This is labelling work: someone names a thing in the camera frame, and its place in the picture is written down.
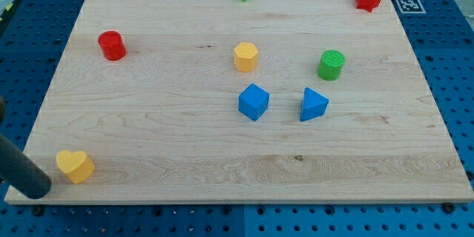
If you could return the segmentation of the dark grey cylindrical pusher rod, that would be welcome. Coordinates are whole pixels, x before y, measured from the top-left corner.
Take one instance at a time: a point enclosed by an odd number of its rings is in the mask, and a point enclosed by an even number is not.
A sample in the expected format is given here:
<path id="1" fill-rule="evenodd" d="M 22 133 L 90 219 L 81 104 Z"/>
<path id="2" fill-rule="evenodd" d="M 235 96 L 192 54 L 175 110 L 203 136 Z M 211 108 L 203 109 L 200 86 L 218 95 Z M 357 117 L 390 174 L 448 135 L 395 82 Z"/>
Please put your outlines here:
<path id="1" fill-rule="evenodd" d="M 31 199 L 46 196 L 52 186 L 51 178 L 3 134 L 1 134 L 1 178 Z"/>

